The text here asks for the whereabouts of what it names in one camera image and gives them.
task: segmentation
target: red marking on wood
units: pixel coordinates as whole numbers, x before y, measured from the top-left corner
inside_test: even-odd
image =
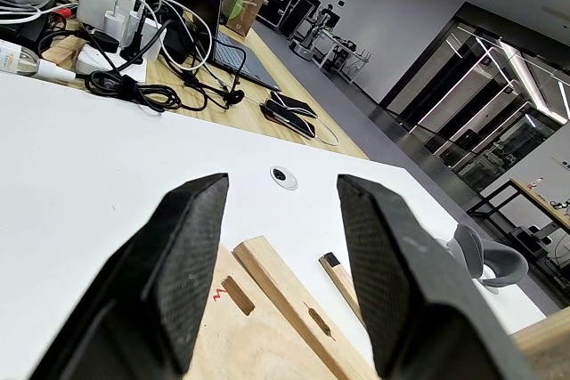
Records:
[[[226,294],[227,294],[227,291],[226,291],[225,289],[223,289],[223,288],[218,288],[218,289],[216,290],[216,295],[214,295],[214,301],[215,301],[215,302],[217,302],[220,298],[222,298],[222,296],[220,295],[220,293],[226,293]]]

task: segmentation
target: bottle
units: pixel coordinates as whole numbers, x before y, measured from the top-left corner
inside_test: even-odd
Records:
[[[40,58],[18,44],[0,40],[0,71],[45,80],[73,82],[75,73]]]

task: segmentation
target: wooden stick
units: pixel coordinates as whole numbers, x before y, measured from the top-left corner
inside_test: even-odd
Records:
[[[324,255],[319,261],[362,321],[350,275],[332,253]],[[570,380],[570,308],[515,333],[512,338],[540,379]]]
[[[334,325],[266,238],[247,240],[234,249],[234,254],[332,374],[340,380],[378,380],[374,368]]]
[[[346,302],[353,310],[356,317],[364,325],[364,320],[362,319],[360,306],[358,305],[358,298],[356,297],[356,290],[354,289],[353,280],[348,272],[344,267],[342,267],[342,264],[340,264],[338,258],[332,253],[328,253],[322,256],[319,259],[319,262],[321,262],[322,267],[332,279],[334,284],[337,286],[340,294],[345,297]]]

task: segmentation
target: wooden block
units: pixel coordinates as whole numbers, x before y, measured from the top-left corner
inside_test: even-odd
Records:
[[[360,306],[358,305],[358,297],[356,297],[356,290],[354,289],[354,283],[351,276],[345,268],[342,267],[338,258],[332,253],[325,254],[319,259],[319,262],[321,262],[322,267],[332,279],[332,282],[338,288],[340,294],[345,297],[346,302],[353,310],[356,317],[364,325]]]
[[[570,308],[513,335],[540,379],[570,379]]]
[[[270,300],[338,379],[378,379],[266,238],[243,242],[235,255]]]
[[[42,54],[44,60],[48,60],[58,66],[67,60],[72,59],[76,53],[81,51],[86,41],[75,36],[67,36],[60,42]]]
[[[232,253],[220,247],[190,372],[201,379],[332,380]]]

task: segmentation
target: gray floor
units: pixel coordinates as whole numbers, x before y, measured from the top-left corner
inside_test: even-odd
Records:
[[[419,145],[417,140],[403,132],[390,116],[377,109],[370,98],[339,77],[329,79],[314,64],[297,57],[289,49],[289,43],[284,37],[263,24],[256,22],[254,29],[371,160],[406,169],[457,222],[475,228],[484,238],[492,238],[465,212],[468,206],[473,205],[476,194],[461,180],[453,180],[449,175],[452,173],[443,164]],[[393,140],[405,147],[406,152]],[[426,170],[437,182],[428,176]],[[531,278],[527,278],[520,286],[547,316],[560,310],[560,305]]]

